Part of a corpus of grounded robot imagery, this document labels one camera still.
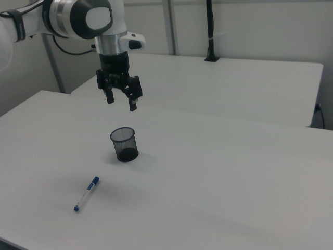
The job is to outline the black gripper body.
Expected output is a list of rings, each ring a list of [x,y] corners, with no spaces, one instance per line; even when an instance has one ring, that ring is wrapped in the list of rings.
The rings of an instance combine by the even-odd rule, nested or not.
[[[105,93],[106,88],[121,90],[128,99],[138,99],[143,95],[139,76],[129,75],[128,52],[116,55],[99,54],[101,68],[96,71],[98,88]]]

